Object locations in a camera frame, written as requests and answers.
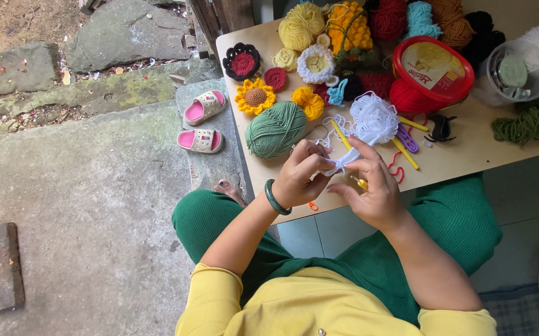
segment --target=yellow shirt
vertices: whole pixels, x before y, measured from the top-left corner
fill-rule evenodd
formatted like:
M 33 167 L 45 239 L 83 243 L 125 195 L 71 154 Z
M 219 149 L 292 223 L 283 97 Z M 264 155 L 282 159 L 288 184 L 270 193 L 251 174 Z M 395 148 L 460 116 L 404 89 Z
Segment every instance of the yellow shirt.
M 487 310 L 421 310 L 421 328 L 392 316 L 378 298 L 330 270 L 304 268 L 267 281 L 240 308 L 241 279 L 197 264 L 177 336 L 495 336 Z

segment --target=light blue yarn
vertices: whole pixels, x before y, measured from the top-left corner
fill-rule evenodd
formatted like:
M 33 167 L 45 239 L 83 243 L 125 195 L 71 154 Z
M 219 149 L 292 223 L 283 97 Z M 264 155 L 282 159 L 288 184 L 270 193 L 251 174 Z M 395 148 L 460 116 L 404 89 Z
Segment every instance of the light blue yarn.
M 332 105 L 338 105 L 341 108 L 344 107 L 342 99 L 344 99 L 344 87 L 348 83 L 348 78 L 341 80 L 338 87 L 331 87 L 327 89 L 327 94 L 330 95 L 330 99 L 327 100 L 328 103 Z
M 405 40 L 412 36 L 425 35 L 438 38 L 442 30 L 431 20 L 431 5 L 425 1 L 416 1 L 409 4 L 406 10 L 406 20 L 408 22 L 407 33 L 402 36 Z

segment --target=pink slipper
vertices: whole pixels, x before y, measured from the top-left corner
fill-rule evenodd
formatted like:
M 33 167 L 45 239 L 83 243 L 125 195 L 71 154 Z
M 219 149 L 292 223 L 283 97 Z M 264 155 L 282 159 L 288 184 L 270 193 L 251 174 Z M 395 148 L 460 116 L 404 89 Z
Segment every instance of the pink slipper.
M 178 146 L 189 151 L 213 154 L 222 148 L 224 137 L 215 130 L 195 128 L 192 131 L 178 133 L 176 142 Z
M 226 99 L 219 91 L 208 91 L 193 99 L 186 108 L 184 116 L 191 126 L 201 124 L 205 119 L 220 113 L 226 107 Z

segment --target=bare foot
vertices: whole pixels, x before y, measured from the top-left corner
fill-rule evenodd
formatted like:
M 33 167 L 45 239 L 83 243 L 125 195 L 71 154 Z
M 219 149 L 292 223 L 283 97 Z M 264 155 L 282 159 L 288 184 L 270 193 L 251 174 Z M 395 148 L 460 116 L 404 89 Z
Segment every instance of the bare foot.
M 215 185 L 213 189 L 219 193 L 226 194 L 232 197 L 232 199 L 235 200 L 236 203 L 240 204 L 242 207 L 246 206 L 243 202 L 243 197 L 240 196 L 238 191 L 236 191 L 236 189 L 227 180 L 220 180 L 220 182 L 218 182 L 218 184 Z

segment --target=sleeve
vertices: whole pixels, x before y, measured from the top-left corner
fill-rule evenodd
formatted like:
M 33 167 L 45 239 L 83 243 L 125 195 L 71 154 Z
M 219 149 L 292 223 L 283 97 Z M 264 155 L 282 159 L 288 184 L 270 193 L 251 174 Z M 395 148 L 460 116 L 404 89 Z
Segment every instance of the sleeve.
M 226 330 L 240 309 L 243 283 L 222 268 L 197 264 L 191 273 L 186 309 L 176 324 L 176 336 L 211 336 Z
M 425 310 L 419 312 L 425 336 L 496 336 L 496 322 L 490 313 L 479 311 Z

